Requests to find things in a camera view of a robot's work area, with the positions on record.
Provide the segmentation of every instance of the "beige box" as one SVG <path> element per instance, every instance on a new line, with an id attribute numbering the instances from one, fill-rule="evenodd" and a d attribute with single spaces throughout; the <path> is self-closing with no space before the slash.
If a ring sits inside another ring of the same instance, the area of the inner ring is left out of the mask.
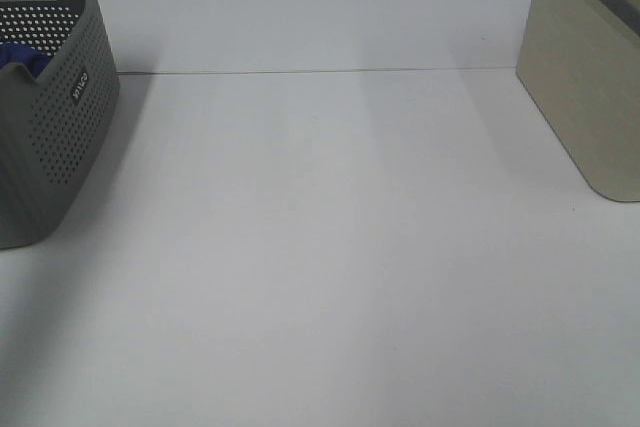
<path id="1" fill-rule="evenodd" d="M 517 73 L 589 185 L 640 201 L 640 38 L 599 0 L 532 0 Z"/>

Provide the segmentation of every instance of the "blue fabric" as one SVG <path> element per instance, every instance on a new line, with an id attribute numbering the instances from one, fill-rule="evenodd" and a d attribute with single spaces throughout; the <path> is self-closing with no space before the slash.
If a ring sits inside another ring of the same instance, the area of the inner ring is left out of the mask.
<path id="1" fill-rule="evenodd" d="M 42 52 L 23 44 L 0 44 L 0 69 L 9 62 L 24 64 L 38 77 L 51 59 Z"/>

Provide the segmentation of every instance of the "gray plastic basket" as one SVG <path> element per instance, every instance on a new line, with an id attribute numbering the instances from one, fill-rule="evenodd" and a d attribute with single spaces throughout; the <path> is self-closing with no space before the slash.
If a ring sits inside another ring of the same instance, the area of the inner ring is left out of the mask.
<path id="1" fill-rule="evenodd" d="M 0 249 L 61 222 L 106 135 L 120 84 L 97 0 L 0 2 L 0 43 L 51 57 L 0 69 Z"/>

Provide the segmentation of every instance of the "basket label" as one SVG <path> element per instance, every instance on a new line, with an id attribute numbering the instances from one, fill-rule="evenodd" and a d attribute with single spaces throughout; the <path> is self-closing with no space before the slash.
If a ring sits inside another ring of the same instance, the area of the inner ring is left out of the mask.
<path id="1" fill-rule="evenodd" d="M 71 100 L 73 100 L 73 105 L 77 106 L 82 100 L 82 96 L 84 95 L 85 90 L 87 90 L 87 86 L 89 85 L 89 73 L 87 72 L 86 67 L 82 67 L 82 70 L 78 74 L 76 81 L 71 87 Z"/>

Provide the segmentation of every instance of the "white table surface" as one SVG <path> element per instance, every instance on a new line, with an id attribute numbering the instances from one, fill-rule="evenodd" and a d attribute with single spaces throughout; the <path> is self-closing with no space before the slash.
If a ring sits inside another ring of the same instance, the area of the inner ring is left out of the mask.
<path id="1" fill-rule="evenodd" d="M 640 206 L 512 69 L 122 87 L 0 253 L 3 427 L 637 427 Z"/>
<path id="2" fill-rule="evenodd" d="M 514 67 L 530 0 L 100 0 L 122 72 Z"/>

